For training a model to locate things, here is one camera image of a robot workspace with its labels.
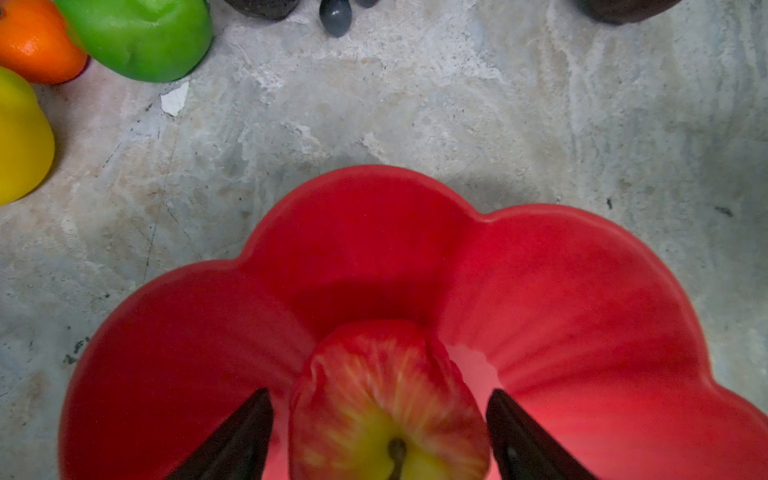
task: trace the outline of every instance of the red bowl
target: red bowl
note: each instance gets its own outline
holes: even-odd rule
[[[285,480],[307,356],[341,323],[385,318],[434,329],[481,409],[501,386],[600,478],[768,478],[768,418],[713,381],[688,298],[637,238],[558,205],[482,215],[394,167],[307,182],[235,260],[128,297],[74,371],[61,476],[161,480],[266,386],[264,479]]]

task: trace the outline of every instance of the orange fruit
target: orange fruit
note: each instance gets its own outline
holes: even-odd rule
[[[53,85],[77,77],[87,60],[51,0],[0,0],[0,66]]]

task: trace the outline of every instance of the red apple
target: red apple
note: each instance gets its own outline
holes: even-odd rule
[[[482,480],[488,429],[445,347],[402,320],[339,327],[291,398],[292,480]]]

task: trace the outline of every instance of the apple stem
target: apple stem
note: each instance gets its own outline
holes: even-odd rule
[[[408,453],[406,442],[401,438],[392,439],[389,441],[389,445],[387,445],[387,451],[389,452],[389,457],[395,463],[395,468],[392,469],[388,480],[400,480],[402,464],[406,461],[406,454]]]

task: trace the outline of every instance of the gray concrete floor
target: gray concrete floor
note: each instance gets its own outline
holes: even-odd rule
[[[288,191],[412,168],[483,212],[560,202],[638,235],[693,300],[717,380],[768,411],[768,5],[598,25],[569,0],[382,0],[328,38],[212,1],[177,117],[97,64],[39,88],[58,163],[0,208],[0,478],[56,478],[81,345],[130,292],[237,255]]]

